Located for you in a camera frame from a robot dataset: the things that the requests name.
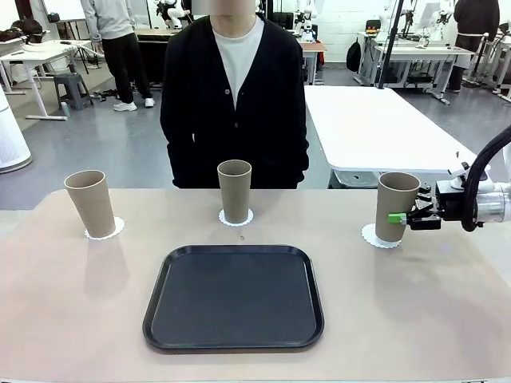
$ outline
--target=black plastic serving tray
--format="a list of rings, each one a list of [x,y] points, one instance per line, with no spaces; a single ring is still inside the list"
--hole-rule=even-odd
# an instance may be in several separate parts
[[[169,352],[301,349],[323,332],[311,260],[289,246],[188,246],[161,267],[145,315]]]

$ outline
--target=tan paper cup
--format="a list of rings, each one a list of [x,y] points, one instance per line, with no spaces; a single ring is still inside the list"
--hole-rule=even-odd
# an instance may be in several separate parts
[[[386,242],[398,242],[405,225],[389,223],[389,214],[409,213],[415,204],[421,181],[411,174],[392,172],[380,176],[376,208],[376,236]]]
[[[252,166],[241,160],[225,161],[218,165],[218,179],[225,219],[234,224],[245,222],[248,219]]]
[[[86,170],[67,177],[65,188],[89,235],[104,238],[115,231],[112,204],[104,172]]]

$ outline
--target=person in gray hoodie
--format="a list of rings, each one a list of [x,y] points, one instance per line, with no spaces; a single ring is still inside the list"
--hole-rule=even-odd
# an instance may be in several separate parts
[[[121,102],[113,109],[117,112],[137,110],[129,73],[135,77],[138,91],[145,99],[145,107],[155,104],[145,74],[140,47],[134,33],[135,20],[130,0],[81,0],[90,39],[99,53],[105,54],[106,64],[115,78]]]

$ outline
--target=white paper doily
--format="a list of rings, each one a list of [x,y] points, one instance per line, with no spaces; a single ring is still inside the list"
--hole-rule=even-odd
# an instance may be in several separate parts
[[[372,223],[371,225],[366,225],[362,229],[362,237],[373,246],[379,247],[380,249],[394,249],[401,244],[399,242],[387,242],[383,241],[376,236],[376,225]]]
[[[250,222],[252,222],[252,220],[254,219],[254,212],[251,209],[248,209],[248,218],[245,222],[242,222],[242,223],[227,222],[227,220],[225,219],[224,209],[222,209],[220,214],[218,214],[218,218],[219,218],[220,222],[223,223],[224,225],[227,225],[230,227],[240,227],[240,226],[248,225]]]
[[[117,234],[124,230],[125,221],[119,217],[113,217],[113,221],[115,222],[115,231],[111,235],[107,235],[106,237],[103,238],[94,238],[91,237],[87,229],[85,229],[85,237],[87,237],[88,239],[92,239],[93,241],[102,241],[103,239],[115,237]]]

